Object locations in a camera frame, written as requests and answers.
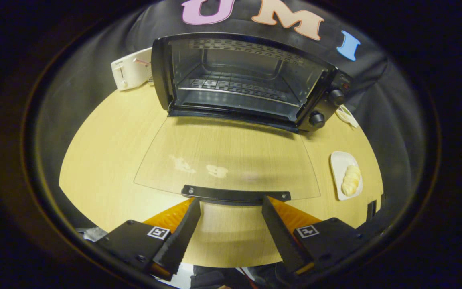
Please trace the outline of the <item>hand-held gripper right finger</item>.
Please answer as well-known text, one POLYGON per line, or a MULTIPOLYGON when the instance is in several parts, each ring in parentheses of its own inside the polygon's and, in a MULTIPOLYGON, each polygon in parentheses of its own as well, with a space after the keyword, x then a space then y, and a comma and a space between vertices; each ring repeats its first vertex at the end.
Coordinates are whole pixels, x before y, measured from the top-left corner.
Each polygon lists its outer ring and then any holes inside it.
POLYGON ((261 212, 290 274, 324 271, 367 242, 365 234, 339 218, 320 220, 271 196, 264 196, 261 212))

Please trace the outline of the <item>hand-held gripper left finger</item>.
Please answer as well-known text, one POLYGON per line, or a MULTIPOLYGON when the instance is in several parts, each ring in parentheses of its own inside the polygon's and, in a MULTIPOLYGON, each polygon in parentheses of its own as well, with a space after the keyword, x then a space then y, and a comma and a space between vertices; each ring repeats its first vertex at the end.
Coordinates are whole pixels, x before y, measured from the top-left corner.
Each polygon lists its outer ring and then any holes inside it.
POLYGON ((146 221, 125 221, 96 243, 135 270, 170 281, 178 272, 200 216, 200 201, 193 197, 146 221))

